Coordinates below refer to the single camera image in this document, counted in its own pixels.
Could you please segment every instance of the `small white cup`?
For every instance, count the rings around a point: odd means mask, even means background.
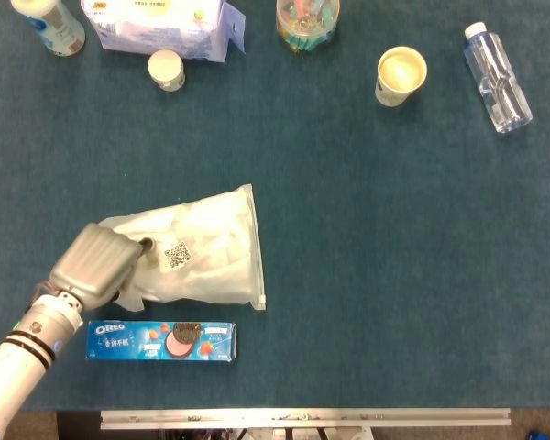
[[[180,90],[185,83],[183,61],[172,50],[158,50],[153,53],[148,59],[148,73],[166,92]]]
[[[400,105],[422,86],[427,74],[424,57],[417,50],[406,46],[389,49],[379,59],[375,96],[387,107]]]

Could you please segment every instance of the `blue felt surface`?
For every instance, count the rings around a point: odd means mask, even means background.
[[[268,310],[195,302],[86,319],[238,325],[233,364],[96,363],[81,331],[33,409],[550,405],[550,0],[346,0],[333,44],[287,51],[275,2],[238,0],[247,55],[147,58],[86,26],[59,59],[0,1],[0,339],[91,221],[251,182]],[[500,33],[534,121],[493,129],[462,49]],[[390,46],[427,59],[397,109],[374,98]]]

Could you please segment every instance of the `white bottle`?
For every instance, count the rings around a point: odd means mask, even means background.
[[[55,55],[67,57],[83,47],[83,26],[60,0],[10,0],[10,3]]]

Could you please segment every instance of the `qr code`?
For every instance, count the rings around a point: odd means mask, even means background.
[[[167,249],[164,254],[171,269],[180,268],[192,259],[192,254],[183,241],[180,241],[176,247]]]

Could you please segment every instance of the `floor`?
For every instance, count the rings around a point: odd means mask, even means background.
[[[67,434],[70,432],[69,428],[68,426],[67,431],[62,430],[60,440],[71,440]],[[78,430],[82,427],[72,426],[71,429],[78,434]],[[374,429],[373,435],[375,440],[523,440],[532,429],[537,429],[550,437],[550,410],[513,410],[511,427],[384,428]],[[92,435],[79,436],[79,438],[88,437],[94,438]],[[55,412],[21,412],[11,423],[5,440],[23,439],[57,440],[58,426]]]

